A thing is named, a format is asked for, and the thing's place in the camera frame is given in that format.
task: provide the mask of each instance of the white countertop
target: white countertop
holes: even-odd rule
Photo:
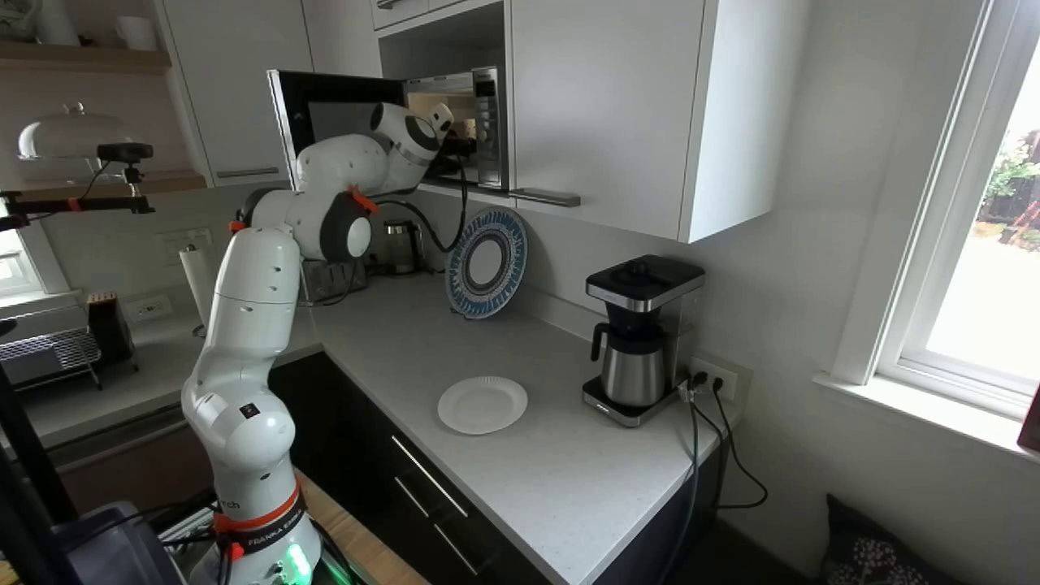
[[[287,353],[327,356],[502,530],[551,582],[595,582],[688,476],[688,415],[655,412],[620,430],[581,402],[587,340],[530,315],[465,322],[437,276],[373,278],[337,304],[302,308]],[[135,336],[138,375],[103,391],[30,399],[45,446],[177,402],[201,340],[192,322]],[[526,412],[493,434],[436,419],[445,387],[498,375],[526,387]],[[714,431],[699,430],[702,459]]]

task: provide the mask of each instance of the floor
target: floor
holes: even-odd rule
[[[776,563],[728,522],[714,520],[705,543],[676,564],[670,585],[805,585],[798,571]]]

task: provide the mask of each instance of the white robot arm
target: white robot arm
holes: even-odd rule
[[[288,446],[292,415],[267,375],[287,352],[298,265],[359,256],[369,241],[357,192],[417,189],[451,109],[417,119],[381,105],[373,133],[320,141],[298,154],[298,192],[267,192],[220,260],[208,338],[181,387],[181,412],[201,440],[220,512],[216,543],[192,582],[307,582],[320,535],[302,511]]]

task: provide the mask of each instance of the decorative plate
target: decorative plate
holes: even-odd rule
[[[517,212],[475,217],[445,265],[449,303],[460,320],[491,320],[509,304],[526,272],[526,229]]]

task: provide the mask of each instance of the drip coffee maker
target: drip coffee maker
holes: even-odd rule
[[[638,256],[585,278],[585,294],[608,304],[608,322],[591,333],[601,375],[581,387],[587,406],[641,427],[670,402],[676,336],[663,327],[658,308],[702,284],[705,271],[670,256]]]

